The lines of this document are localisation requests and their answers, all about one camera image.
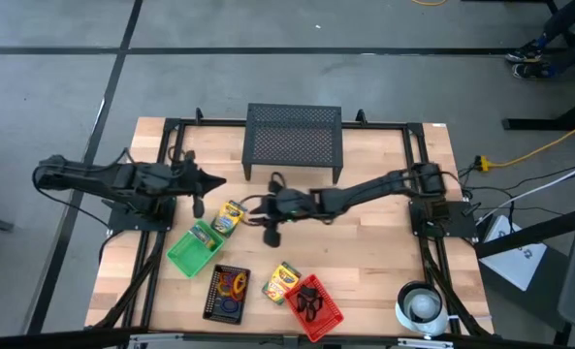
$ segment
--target crayola box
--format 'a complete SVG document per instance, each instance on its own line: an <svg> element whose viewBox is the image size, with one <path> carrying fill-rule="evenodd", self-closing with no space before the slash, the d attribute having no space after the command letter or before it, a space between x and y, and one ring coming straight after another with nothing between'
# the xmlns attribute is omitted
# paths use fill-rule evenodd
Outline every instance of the crayola box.
<svg viewBox="0 0 575 349"><path fill-rule="evenodd" d="M287 262L283 262L272 273L270 281L266 282L262 292L276 304L283 304L284 295L293 289L302 275Z"/></svg>

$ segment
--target yellow crayon box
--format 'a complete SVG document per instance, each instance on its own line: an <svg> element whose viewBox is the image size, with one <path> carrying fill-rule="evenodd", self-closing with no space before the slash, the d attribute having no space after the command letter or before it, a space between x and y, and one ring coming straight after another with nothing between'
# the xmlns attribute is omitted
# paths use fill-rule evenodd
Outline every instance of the yellow crayon box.
<svg viewBox="0 0 575 349"><path fill-rule="evenodd" d="M270 281L266 282L262 292L276 304L283 304L284 295L298 284L302 275L287 262L283 262L272 274Z"/></svg>
<svg viewBox="0 0 575 349"><path fill-rule="evenodd" d="M224 203L216 217L211 221L211 228L228 238L236 229L245 212L246 208L233 200Z"/></svg>

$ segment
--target black tray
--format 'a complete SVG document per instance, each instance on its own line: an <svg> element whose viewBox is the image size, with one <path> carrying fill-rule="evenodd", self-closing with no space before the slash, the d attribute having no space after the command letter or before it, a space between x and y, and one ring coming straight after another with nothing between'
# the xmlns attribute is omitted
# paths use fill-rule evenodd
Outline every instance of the black tray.
<svg viewBox="0 0 575 349"><path fill-rule="evenodd" d="M243 272L246 275L246 284L244 285L244 297L240 301L240 309L238 311L228 314L220 310L220 308L215 309L214 305L216 303L216 298L222 296L218 295L216 291L216 286L220 282L219 277L221 272L231 272L239 274ZM211 276L211 282L209 283L208 298L206 300L206 307L203 311L203 318L211 321L218 321L227 324L239 325L241 323L241 317L244 313L244 304L246 303L246 292L248 292L248 285L250 284L250 270L216 265L213 269L213 275Z"/></svg>

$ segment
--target yellow cable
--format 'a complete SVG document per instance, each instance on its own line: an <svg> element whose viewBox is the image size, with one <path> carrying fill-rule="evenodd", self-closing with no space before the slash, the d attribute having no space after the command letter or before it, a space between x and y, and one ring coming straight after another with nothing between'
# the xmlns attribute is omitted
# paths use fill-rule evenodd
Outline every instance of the yellow cable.
<svg viewBox="0 0 575 349"><path fill-rule="evenodd" d="M489 162L489 161L488 161L488 166L491 167L491 168L503 168L503 167L508 167L508 166L511 166L511 165L515 165L515 164L517 164L517 163L519 163L519 162L521 162L521 161L526 160L527 158L531 157L532 155L534 155L534 154L536 154L536 153L538 153L538 152L540 152L540 151L546 150L547 148L549 148L549 147L551 147L551 146L553 146L553 145L556 145L556 144L558 144L558 143L561 143L561 142L564 141L567 137L569 137L569 136L571 136L571 135L573 135L573 134L575 134L575 130L569 131L569 133L567 133L567 134L564 135L563 137L559 138L558 140L556 140L556 141L554 141L554 142L551 142L551 143L548 143L548 144L546 144L546 145L544 145L544 146L542 146L542 147L540 147L540 148L538 148L538 149L536 149L536 150L533 150L532 152L528 153L528 154L525 155L525 156L519 157L519 158L517 158L517 159L515 159L515 160L511 160L511 161L506 162L506 163L503 163L503 164L495 164L495 163L493 163L493 162Z"/></svg>
<svg viewBox="0 0 575 349"><path fill-rule="evenodd" d="M423 5L423 6L439 6L442 5L446 2L446 0L442 0L440 2L436 2L436 3L427 3L427 2L422 2L419 0L412 0L413 3L417 3L419 5Z"/></svg>

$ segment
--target white sign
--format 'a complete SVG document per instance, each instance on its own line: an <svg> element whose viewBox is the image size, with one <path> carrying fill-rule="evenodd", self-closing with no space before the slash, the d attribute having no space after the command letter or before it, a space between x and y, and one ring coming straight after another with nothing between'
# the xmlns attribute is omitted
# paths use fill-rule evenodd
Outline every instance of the white sign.
<svg viewBox="0 0 575 349"><path fill-rule="evenodd" d="M485 242L509 235L511 232L509 228L507 217L500 215L488 231ZM515 223L513 224L513 229L516 232L522 230ZM539 262L541 262L546 252L546 248L548 247L543 243L533 243L485 257L479 261L522 291L526 291L530 280L535 275Z"/></svg>

